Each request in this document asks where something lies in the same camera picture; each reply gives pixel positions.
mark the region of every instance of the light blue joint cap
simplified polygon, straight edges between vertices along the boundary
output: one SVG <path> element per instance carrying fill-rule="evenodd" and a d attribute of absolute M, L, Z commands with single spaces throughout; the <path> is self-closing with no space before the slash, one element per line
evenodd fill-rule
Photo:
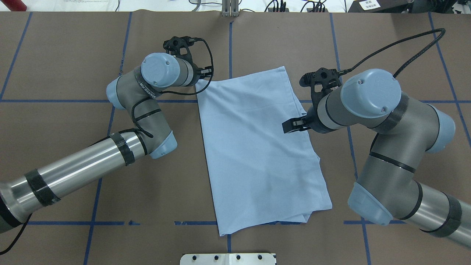
<path fill-rule="evenodd" d="M 445 149 L 445 146 L 453 140 L 453 137 L 455 136 L 455 122 L 450 116 L 439 111 L 436 107 L 430 104 L 429 106 L 435 110 L 439 118 L 439 134 L 433 146 L 426 152 L 437 153 Z"/>
<path fill-rule="evenodd" d="M 175 139 L 175 136 L 173 136 L 173 131 L 170 131 L 169 136 L 167 136 L 167 138 L 163 140 L 159 147 L 157 147 L 157 149 L 152 151 L 152 153 L 150 153 L 149 155 L 153 159 L 157 159 L 172 152 L 173 150 L 175 150 L 175 148 L 177 148 L 177 140 Z"/>
<path fill-rule="evenodd" d="M 154 87 L 169 87 L 180 76 L 180 65 L 177 59 L 163 52 L 151 53 L 141 64 L 144 80 Z"/>
<path fill-rule="evenodd" d="M 106 87 L 106 96 L 108 97 L 108 100 L 113 104 L 113 106 L 117 109 L 124 109 L 124 107 L 121 105 L 118 99 L 118 92 L 116 91 L 117 85 L 118 85 L 118 80 L 121 78 L 118 77 L 114 79 L 111 83 L 108 84 Z"/>
<path fill-rule="evenodd" d="M 343 84 L 340 99 L 353 115 L 379 118 L 398 106 L 401 86 L 390 72 L 370 69 L 349 78 Z"/>
<path fill-rule="evenodd" d="M 375 224 L 388 225 L 392 220 L 391 213 L 362 185 L 355 182 L 348 200 L 349 207 Z"/>

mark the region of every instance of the white label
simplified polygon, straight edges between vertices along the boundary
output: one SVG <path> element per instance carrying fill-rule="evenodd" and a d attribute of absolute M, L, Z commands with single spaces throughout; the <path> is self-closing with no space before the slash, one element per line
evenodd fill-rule
<path fill-rule="evenodd" d="M 360 6 L 361 8 L 363 8 L 363 10 L 370 10 L 381 7 L 380 4 L 378 4 L 378 1 L 376 0 L 367 0 L 360 2 Z"/>

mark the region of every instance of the metal bracket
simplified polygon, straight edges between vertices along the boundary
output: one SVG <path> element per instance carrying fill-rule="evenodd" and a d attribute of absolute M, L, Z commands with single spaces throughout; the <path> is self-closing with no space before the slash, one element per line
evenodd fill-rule
<path fill-rule="evenodd" d="M 185 254 L 180 265 L 276 265 L 274 253 Z"/>
<path fill-rule="evenodd" d="M 223 17 L 238 17 L 239 0 L 222 0 L 221 12 Z"/>

